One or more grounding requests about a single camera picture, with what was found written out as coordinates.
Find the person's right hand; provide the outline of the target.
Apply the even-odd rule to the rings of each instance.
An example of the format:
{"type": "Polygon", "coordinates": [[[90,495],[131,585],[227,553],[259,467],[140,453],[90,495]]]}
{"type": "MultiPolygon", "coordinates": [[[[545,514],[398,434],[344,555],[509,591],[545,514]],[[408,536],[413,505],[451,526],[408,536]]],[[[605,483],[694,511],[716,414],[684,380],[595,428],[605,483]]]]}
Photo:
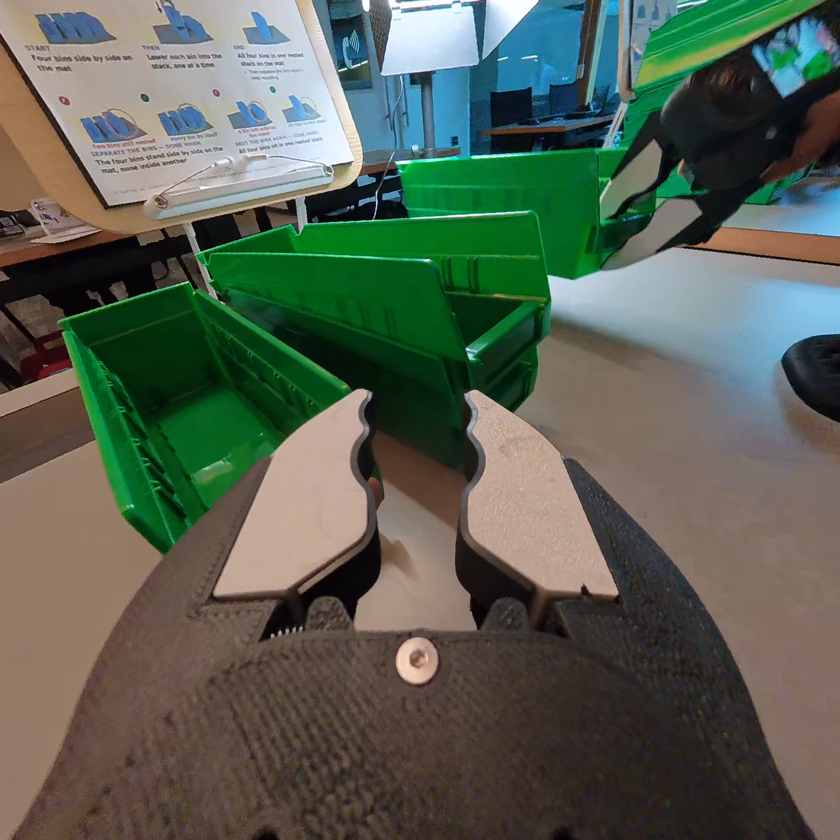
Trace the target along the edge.
{"type": "Polygon", "coordinates": [[[839,141],[839,90],[815,102],[803,121],[791,153],[762,175],[762,182],[776,182],[822,158],[839,141]]]}

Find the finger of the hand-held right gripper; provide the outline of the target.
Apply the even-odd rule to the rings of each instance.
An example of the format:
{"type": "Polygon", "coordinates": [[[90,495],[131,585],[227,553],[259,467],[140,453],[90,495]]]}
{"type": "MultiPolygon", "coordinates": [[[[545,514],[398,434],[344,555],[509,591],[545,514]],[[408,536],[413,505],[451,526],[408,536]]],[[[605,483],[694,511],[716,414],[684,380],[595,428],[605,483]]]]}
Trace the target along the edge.
{"type": "Polygon", "coordinates": [[[656,209],[647,226],[609,255],[602,271],[619,270],[666,250],[703,245],[740,208],[746,194],[691,194],[671,197],[656,209]]]}
{"type": "Polygon", "coordinates": [[[681,129],[676,112],[651,113],[604,187],[599,221],[626,215],[651,221],[656,193],[681,162],[681,129]]]}

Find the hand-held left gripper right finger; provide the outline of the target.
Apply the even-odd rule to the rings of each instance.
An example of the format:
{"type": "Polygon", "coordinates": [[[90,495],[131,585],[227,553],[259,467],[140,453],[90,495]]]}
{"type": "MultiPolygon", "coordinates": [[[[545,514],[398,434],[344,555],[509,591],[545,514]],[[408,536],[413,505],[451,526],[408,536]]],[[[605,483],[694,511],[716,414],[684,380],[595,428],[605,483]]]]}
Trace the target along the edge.
{"type": "Polygon", "coordinates": [[[540,629],[556,602],[617,603],[617,584],[560,451],[473,390],[464,396],[465,479],[456,574],[481,625],[501,599],[540,629]]]}

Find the white studio light softbox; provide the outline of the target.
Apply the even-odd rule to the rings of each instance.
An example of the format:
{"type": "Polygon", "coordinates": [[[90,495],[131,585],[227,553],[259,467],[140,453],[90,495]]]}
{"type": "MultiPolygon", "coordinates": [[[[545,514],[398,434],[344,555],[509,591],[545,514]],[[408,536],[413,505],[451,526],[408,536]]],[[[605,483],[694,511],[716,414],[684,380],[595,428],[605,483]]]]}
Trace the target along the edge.
{"type": "Polygon", "coordinates": [[[370,1],[384,77],[472,67],[487,58],[536,1],[370,1]]]}

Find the white page holder bar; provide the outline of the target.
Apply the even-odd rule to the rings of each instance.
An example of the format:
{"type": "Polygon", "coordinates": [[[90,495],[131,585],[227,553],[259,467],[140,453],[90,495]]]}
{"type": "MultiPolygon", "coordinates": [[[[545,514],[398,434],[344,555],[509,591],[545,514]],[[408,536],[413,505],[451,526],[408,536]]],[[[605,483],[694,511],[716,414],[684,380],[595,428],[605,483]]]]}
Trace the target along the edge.
{"type": "Polygon", "coordinates": [[[165,220],[200,214],[235,204],[311,192],[330,186],[334,169],[305,161],[286,169],[269,163],[270,155],[250,155],[242,161],[223,158],[150,195],[145,216],[165,220]]]}

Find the stack of green bins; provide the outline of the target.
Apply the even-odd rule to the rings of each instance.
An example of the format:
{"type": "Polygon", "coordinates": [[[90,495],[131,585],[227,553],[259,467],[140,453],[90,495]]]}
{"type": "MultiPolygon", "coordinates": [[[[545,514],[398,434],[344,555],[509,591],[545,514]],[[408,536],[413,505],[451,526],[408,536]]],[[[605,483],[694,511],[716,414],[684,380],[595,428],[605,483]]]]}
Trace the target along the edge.
{"type": "MultiPolygon", "coordinates": [[[[669,97],[693,71],[728,55],[772,24],[799,12],[838,12],[838,2],[705,2],[680,13],[654,32],[647,43],[634,83],[634,100],[626,115],[626,150],[647,117],[653,112],[661,112],[669,97]]],[[[680,164],[686,170],[686,164],[681,161],[678,167],[680,164]]],[[[688,183],[687,190],[672,197],[746,194],[747,201],[765,184],[753,183],[709,192],[699,189],[686,173],[684,179],[688,183]]]]}

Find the metal pole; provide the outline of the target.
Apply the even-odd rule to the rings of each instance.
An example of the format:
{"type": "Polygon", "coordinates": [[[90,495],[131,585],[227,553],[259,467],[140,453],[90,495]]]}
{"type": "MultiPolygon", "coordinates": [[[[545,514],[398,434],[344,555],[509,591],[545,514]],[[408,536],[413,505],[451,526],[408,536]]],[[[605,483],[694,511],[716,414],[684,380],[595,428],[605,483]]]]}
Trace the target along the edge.
{"type": "Polygon", "coordinates": [[[422,98],[423,157],[433,159],[437,148],[434,120],[434,72],[428,70],[419,73],[418,79],[422,98]]]}

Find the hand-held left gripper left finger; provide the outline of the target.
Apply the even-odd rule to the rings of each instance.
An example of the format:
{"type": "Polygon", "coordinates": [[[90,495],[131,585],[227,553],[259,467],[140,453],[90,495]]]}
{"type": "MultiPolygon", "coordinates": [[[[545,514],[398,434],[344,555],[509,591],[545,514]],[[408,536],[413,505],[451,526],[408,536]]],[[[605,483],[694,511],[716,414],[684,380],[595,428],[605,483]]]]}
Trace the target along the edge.
{"type": "Polygon", "coordinates": [[[270,603],[294,627],[311,608],[353,627],[382,555],[371,486],[375,422],[370,391],[338,400],[258,462],[220,539],[213,606],[270,603]]]}

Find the white stand rod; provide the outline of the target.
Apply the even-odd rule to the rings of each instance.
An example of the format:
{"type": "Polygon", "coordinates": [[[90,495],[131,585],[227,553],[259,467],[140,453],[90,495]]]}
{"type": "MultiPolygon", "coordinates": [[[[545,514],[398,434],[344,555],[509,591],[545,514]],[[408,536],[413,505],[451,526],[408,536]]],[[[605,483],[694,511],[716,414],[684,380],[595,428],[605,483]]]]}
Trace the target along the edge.
{"type": "Polygon", "coordinates": [[[187,236],[189,245],[192,249],[193,255],[196,259],[197,268],[200,271],[201,275],[201,288],[205,291],[207,295],[209,295],[213,299],[217,299],[217,294],[212,286],[212,279],[207,271],[205,265],[201,262],[198,258],[198,254],[202,251],[202,248],[198,244],[196,238],[196,232],[191,223],[183,223],[182,227],[184,229],[184,233],[187,236]]]}

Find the orange-topped office desk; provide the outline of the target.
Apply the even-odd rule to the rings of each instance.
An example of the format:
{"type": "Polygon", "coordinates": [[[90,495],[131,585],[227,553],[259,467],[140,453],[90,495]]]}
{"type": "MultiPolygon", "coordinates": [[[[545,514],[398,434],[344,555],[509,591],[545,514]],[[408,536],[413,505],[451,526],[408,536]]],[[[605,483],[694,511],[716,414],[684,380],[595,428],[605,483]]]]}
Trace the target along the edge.
{"type": "Polygon", "coordinates": [[[614,114],[570,115],[569,118],[531,119],[485,129],[492,154],[568,151],[598,148],[613,123],[614,114]]]}

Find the wood-edged white desk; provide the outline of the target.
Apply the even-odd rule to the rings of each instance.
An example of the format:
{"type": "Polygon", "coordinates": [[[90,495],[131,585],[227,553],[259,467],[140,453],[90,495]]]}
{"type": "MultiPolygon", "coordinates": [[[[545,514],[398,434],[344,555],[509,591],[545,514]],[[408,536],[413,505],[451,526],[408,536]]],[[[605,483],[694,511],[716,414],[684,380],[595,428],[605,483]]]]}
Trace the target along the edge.
{"type": "Polygon", "coordinates": [[[838,178],[809,177],[777,203],[743,204],[696,249],[838,266],[838,178]]]}

